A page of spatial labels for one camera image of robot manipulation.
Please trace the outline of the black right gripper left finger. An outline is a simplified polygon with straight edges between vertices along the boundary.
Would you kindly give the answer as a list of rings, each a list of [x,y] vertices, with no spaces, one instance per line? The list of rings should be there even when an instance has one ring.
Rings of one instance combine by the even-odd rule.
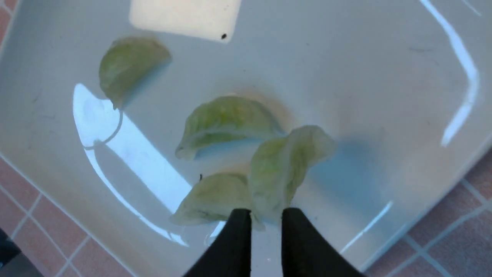
[[[184,276],[249,277],[251,233],[251,211],[234,209],[215,241]]]

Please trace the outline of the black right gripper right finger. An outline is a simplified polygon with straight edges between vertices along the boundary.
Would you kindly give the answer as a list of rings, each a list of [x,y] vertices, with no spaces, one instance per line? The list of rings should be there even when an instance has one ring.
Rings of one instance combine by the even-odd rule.
[[[285,277],[364,276],[295,207],[282,213],[281,261]]]

